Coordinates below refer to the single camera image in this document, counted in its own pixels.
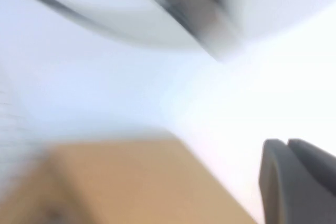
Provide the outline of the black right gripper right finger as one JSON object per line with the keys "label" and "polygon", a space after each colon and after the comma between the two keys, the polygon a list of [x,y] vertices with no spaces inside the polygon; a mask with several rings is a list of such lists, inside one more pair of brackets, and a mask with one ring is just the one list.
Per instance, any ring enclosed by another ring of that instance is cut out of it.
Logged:
{"label": "black right gripper right finger", "polygon": [[315,180],[335,195],[335,156],[300,139],[289,139],[288,147]]}

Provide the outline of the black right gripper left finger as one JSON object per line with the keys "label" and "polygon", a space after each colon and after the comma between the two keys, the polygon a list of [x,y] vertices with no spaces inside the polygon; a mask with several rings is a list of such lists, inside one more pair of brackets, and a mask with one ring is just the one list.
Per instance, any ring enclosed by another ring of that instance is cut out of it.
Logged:
{"label": "black right gripper left finger", "polygon": [[335,195],[315,180],[288,143],[266,140],[262,152],[265,223],[335,223]]}

